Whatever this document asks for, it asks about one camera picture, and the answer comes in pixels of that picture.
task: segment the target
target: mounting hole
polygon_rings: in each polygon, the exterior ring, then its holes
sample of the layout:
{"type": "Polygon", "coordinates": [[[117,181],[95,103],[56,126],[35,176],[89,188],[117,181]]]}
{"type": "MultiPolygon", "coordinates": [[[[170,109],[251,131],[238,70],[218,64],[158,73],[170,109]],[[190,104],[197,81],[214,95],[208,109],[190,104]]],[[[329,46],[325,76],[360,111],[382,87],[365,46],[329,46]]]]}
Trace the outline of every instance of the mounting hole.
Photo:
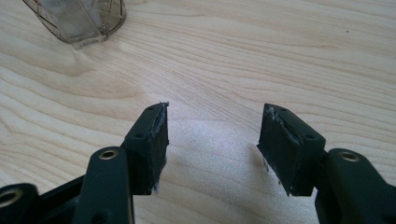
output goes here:
{"type": "Polygon", "coordinates": [[[107,224],[110,220],[110,211],[100,211],[92,216],[91,224],[107,224]]]}
{"type": "Polygon", "coordinates": [[[111,159],[113,159],[113,158],[115,158],[116,156],[117,156],[117,154],[119,154],[116,150],[107,150],[107,151],[104,151],[104,152],[102,152],[100,155],[99,155],[99,159],[101,159],[101,160],[111,160],[111,159]]]}
{"type": "Polygon", "coordinates": [[[315,139],[315,136],[312,135],[312,134],[306,134],[306,135],[305,135],[305,138],[308,139],[308,140],[314,140],[314,139],[315,139]]]}
{"type": "Polygon", "coordinates": [[[142,138],[142,137],[144,137],[145,135],[142,134],[142,133],[137,133],[137,134],[135,134],[134,136],[135,136],[136,138],[142,138]]]}
{"type": "Polygon", "coordinates": [[[15,203],[21,196],[23,192],[20,189],[9,189],[2,194],[0,194],[0,208],[9,206],[15,203]]]}
{"type": "Polygon", "coordinates": [[[359,157],[350,152],[340,152],[340,157],[346,161],[359,161],[359,157]]]}

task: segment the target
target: light wood grain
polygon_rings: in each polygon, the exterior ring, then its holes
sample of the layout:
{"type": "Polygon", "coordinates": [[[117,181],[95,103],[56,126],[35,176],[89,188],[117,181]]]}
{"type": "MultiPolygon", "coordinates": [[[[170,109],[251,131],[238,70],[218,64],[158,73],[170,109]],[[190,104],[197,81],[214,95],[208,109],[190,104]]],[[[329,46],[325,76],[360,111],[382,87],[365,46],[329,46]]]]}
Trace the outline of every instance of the light wood grain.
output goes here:
{"type": "Polygon", "coordinates": [[[264,103],[296,113],[396,185],[394,1],[125,1],[107,42],[76,51],[0,0],[0,186],[46,192],[170,102],[160,193],[138,223],[317,223],[255,147],[264,103]]]}

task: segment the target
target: clear plastic container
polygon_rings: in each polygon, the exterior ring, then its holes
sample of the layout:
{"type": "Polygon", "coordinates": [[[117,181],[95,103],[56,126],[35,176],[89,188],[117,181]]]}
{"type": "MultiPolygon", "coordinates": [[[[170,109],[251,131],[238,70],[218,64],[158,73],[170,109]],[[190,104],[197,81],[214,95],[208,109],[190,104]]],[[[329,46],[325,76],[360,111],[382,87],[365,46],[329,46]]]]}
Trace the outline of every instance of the clear plastic container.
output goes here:
{"type": "Polygon", "coordinates": [[[43,24],[75,49],[105,41],[126,18],[123,0],[23,0],[43,24]]]}

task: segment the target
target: black plastic part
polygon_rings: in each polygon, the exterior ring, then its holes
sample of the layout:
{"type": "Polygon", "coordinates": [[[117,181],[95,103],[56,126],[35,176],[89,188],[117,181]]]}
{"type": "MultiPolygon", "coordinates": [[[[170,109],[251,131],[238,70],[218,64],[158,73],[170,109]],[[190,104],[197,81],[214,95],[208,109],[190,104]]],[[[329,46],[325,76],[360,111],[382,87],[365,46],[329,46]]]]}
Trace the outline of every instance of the black plastic part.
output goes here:
{"type": "Polygon", "coordinates": [[[127,149],[133,195],[150,195],[157,188],[169,145],[166,107],[168,103],[146,108],[121,145],[127,149]]]}
{"type": "Polygon", "coordinates": [[[150,194],[153,188],[157,188],[161,172],[166,164],[165,153],[169,144],[166,107],[168,103],[146,108],[126,135],[121,147],[112,147],[117,151],[122,151],[117,158],[117,160],[121,157],[125,159],[122,165],[121,163],[112,164],[113,166],[111,163],[98,165],[99,163],[96,163],[93,158],[97,159],[96,155],[102,152],[103,149],[101,149],[92,155],[87,175],[40,196],[35,186],[30,184],[1,188],[0,224],[105,223],[105,221],[106,223],[134,223],[132,195],[150,194]],[[5,204],[11,197],[7,191],[15,188],[21,190],[21,197],[11,204],[5,204]],[[99,194],[99,197],[93,197],[94,193],[99,194]],[[100,198],[100,195],[106,195],[106,200],[100,198]],[[119,219],[122,216],[129,217],[123,221],[119,219]]]}
{"type": "Polygon", "coordinates": [[[323,162],[330,185],[318,188],[320,223],[396,223],[396,193],[365,157],[335,148],[323,162]]]}
{"type": "Polygon", "coordinates": [[[74,224],[132,223],[128,162],[124,148],[106,147],[92,154],[82,185],[74,224]]]}
{"type": "Polygon", "coordinates": [[[257,147],[275,171],[285,191],[310,196],[315,165],[325,153],[326,139],[305,122],[278,105],[264,105],[257,147]]]}
{"type": "Polygon", "coordinates": [[[85,175],[40,195],[41,224],[72,222],[84,177],[85,175]]]}
{"type": "Polygon", "coordinates": [[[0,224],[37,222],[38,193],[34,185],[16,184],[0,189],[0,224]]]}

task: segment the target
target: wooden table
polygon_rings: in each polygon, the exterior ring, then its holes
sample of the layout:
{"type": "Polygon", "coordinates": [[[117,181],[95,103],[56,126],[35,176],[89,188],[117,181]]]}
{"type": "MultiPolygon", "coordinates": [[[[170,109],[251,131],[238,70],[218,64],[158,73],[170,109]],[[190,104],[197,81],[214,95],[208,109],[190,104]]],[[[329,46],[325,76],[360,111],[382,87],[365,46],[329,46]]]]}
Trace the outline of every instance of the wooden table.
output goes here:
{"type": "Polygon", "coordinates": [[[106,42],[74,50],[0,0],[0,186],[85,173],[144,108],[170,102],[160,193],[137,223],[317,223],[262,164],[264,103],[366,156],[396,185],[392,1],[126,0],[106,42]]]}

